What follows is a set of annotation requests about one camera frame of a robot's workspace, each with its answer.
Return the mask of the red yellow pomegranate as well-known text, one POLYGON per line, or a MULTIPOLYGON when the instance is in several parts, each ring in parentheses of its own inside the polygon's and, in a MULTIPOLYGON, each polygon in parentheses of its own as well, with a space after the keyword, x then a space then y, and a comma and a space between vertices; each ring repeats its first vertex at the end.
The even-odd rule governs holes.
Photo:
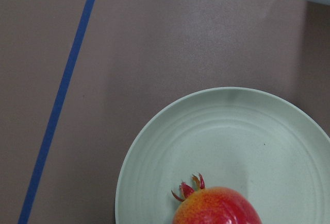
POLYGON ((196 188, 182 182, 173 223, 262 223, 254 207, 239 192, 222 186, 207 188, 201 174, 193 175, 196 188))

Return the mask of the brown paper table mat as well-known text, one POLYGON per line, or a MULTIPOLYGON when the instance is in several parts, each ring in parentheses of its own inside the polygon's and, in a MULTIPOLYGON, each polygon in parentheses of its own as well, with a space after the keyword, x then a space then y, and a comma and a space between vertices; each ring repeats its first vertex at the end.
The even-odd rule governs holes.
POLYGON ((329 137, 329 6, 1 0, 1 223, 116 223, 140 131, 216 88, 277 96, 329 137))

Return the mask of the green plate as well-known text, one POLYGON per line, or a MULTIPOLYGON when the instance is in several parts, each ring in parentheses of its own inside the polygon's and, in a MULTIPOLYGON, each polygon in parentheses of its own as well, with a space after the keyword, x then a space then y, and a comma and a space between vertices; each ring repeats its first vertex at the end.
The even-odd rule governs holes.
POLYGON ((156 114, 123 162, 116 223, 171 223, 172 192, 194 174, 240 192, 263 223, 329 223, 329 137, 272 94, 209 89, 156 114))

